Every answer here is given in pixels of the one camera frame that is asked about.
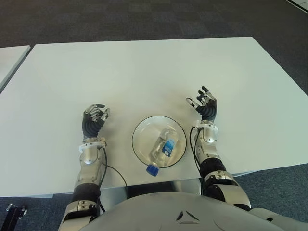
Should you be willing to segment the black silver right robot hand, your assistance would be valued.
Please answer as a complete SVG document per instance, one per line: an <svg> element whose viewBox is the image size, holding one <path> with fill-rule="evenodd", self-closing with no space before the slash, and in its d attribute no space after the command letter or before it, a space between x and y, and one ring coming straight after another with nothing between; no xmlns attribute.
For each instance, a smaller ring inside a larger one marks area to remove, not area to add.
<svg viewBox="0 0 308 231"><path fill-rule="evenodd" d="M216 98L205 86L202 86L198 93L196 99L199 103L189 97L186 98L187 103L201 115L202 120L214 122L217 115Z"/></svg>

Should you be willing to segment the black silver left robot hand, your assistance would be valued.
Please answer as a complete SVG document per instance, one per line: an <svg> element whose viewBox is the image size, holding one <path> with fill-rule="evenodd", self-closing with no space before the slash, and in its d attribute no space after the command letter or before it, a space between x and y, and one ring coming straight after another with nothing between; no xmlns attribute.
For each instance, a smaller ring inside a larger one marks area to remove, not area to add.
<svg viewBox="0 0 308 231"><path fill-rule="evenodd" d="M97 138L110 115L110 108L103 111L105 105L92 104L84 112L82 118L82 132L84 139Z"/></svg>

